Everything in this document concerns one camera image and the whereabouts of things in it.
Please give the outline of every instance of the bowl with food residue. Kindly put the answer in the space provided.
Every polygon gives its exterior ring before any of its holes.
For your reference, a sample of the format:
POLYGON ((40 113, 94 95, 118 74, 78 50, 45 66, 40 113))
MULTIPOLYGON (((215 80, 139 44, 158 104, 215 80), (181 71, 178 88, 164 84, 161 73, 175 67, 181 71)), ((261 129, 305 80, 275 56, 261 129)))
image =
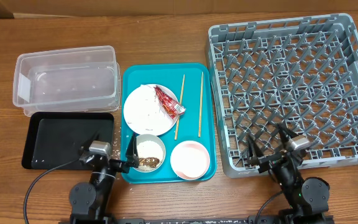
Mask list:
POLYGON ((161 139, 152 134, 141 134, 136 137, 139 172, 152 172, 157 170, 164 162, 166 150, 161 139))

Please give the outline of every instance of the dish rack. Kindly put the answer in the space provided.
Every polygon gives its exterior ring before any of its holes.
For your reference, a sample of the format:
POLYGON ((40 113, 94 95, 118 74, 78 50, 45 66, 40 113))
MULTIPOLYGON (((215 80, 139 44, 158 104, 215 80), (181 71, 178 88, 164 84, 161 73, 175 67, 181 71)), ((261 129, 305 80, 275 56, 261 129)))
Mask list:
POLYGON ((358 164, 358 33, 347 14, 222 24, 208 32, 209 73, 223 171, 247 163, 251 133, 265 154, 275 123, 312 142, 300 168, 358 164))

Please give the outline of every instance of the red wrapper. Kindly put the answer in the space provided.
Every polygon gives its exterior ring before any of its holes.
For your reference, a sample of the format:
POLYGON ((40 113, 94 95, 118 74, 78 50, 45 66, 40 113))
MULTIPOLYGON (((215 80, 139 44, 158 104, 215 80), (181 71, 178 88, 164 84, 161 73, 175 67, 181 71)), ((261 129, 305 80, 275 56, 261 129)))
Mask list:
POLYGON ((158 97, 158 100, 164 110, 167 112, 169 117, 172 119, 176 116, 182 115, 185 113, 186 108, 178 103, 176 100, 172 99, 172 97, 168 96, 164 91, 161 90, 157 85, 154 87, 155 94, 158 97))

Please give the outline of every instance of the pink bowl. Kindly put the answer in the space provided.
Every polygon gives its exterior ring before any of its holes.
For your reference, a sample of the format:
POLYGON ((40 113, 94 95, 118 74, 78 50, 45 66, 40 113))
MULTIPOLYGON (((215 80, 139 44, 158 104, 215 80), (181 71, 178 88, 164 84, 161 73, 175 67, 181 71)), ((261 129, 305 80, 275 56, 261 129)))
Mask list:
POLYGON ((196 180, 204 176, 210 162, 208 151, 196 141, 181 142, 171 153, 173 171, 185 180, 196 180))

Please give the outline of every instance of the plastic storage container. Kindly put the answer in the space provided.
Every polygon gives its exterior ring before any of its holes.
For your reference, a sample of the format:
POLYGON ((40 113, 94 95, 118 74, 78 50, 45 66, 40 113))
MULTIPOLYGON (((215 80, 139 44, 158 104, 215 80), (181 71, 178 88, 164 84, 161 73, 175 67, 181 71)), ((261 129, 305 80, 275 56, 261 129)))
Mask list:
POLYGON ((37 111, 114 111, 120 73, 111 46, 22 54, 17 58, 13 104, 37 111))

